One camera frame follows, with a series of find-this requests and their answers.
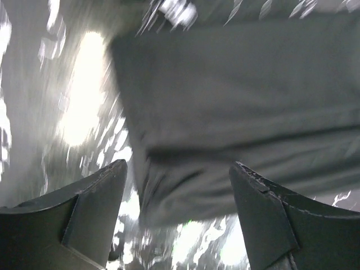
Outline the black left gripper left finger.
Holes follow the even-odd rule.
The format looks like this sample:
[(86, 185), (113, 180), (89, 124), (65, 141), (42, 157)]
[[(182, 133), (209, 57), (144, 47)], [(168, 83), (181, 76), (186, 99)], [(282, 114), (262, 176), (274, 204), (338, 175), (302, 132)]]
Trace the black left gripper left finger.
[(1, 208), (1, 269), (105, 269), (127, 177), (117, 160), (61, 189)]

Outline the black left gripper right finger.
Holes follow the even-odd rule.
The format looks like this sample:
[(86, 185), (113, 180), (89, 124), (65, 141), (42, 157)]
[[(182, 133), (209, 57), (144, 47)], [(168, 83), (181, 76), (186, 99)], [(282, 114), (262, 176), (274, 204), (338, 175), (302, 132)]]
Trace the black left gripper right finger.
[(251, 269), (359, 269), (359, 213), (229, 170)]

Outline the black t shirt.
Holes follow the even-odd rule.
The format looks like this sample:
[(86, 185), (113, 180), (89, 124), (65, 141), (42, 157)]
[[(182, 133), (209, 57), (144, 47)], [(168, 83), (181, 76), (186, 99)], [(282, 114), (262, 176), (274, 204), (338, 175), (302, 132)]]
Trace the black t shirt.
[(359, 13), (161, 29), (109, 46), (142, 227), (236, 211), (239, 161), (303, 195), (359, 186)]

